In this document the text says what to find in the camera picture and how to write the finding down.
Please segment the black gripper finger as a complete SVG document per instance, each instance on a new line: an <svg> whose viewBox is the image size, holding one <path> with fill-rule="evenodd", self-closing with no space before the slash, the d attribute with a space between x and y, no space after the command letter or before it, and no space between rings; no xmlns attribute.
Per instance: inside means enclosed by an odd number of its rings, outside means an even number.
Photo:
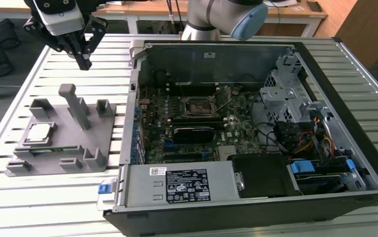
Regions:
<svg viewBox="0 0 378 237"><path fill-rule="evenodd" d="M66 51L79 65L80 70L86 70L84 45L80 31L54 36L43 25L32 17L23 26L24 30L40 40L55 51Z"/></svg>
<svg viewBox="0 0 378 237"><path fill-rule="evenodd" d="M106 35L107 21L103 18L90 16L87 30L90 30L92 36L88 40L84 39L84 46L82 50L82 57L84 63L80 67L82 70L88 70L92 66L90 56L95 52L98 45Z"/></svg>

